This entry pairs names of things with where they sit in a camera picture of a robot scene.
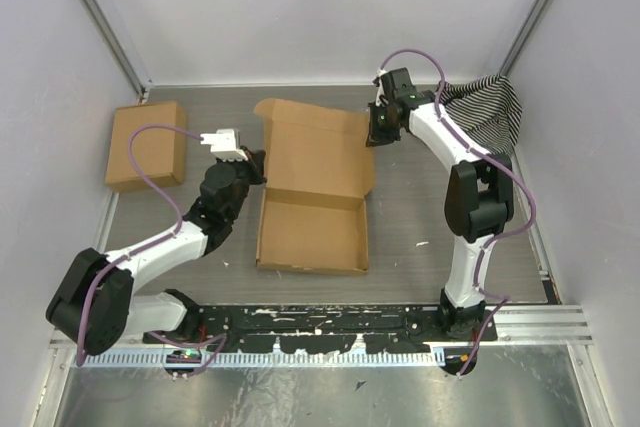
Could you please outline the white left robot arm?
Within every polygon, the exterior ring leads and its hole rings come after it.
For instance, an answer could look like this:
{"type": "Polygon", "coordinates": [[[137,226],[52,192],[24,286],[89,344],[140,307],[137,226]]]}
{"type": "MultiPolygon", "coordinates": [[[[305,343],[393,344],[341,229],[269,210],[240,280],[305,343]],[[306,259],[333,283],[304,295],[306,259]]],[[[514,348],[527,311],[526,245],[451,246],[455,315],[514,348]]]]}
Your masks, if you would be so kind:
{"type": "Polygon", "coordinates": [[[152,280],[217,250],[230,236],[253,186],[266,181],[263,150],[241,150],[239,161],[217,160],[205,172],[200,194],[176,225],[129,247],[107,253],[94,248],[73,259],[45,313],[76,343],[82,356],[97,356],[122,336],[164,335],[197,341],[202,308],[176,289],[139,295],[152,280]]]}

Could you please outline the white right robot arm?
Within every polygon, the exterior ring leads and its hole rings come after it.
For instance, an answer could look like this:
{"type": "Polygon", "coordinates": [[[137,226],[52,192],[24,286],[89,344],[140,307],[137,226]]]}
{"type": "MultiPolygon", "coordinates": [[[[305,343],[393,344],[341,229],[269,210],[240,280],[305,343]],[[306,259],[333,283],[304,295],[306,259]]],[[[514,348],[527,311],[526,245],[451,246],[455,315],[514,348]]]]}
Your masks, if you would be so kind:
{"type": "Polygon", "coordinates": [[[514,215],[511,162],[471,139],[440,104],[420,91],[406,68],[380,69],[375,100],[368,104],[368,147],[389,145],[406,131],[419,139],[448,171],[445,221],[454,236],[450,275],[441,290],[436,325],[451,341],[462,341],[484,318],[484,281],[490,241],[514,215]]]}

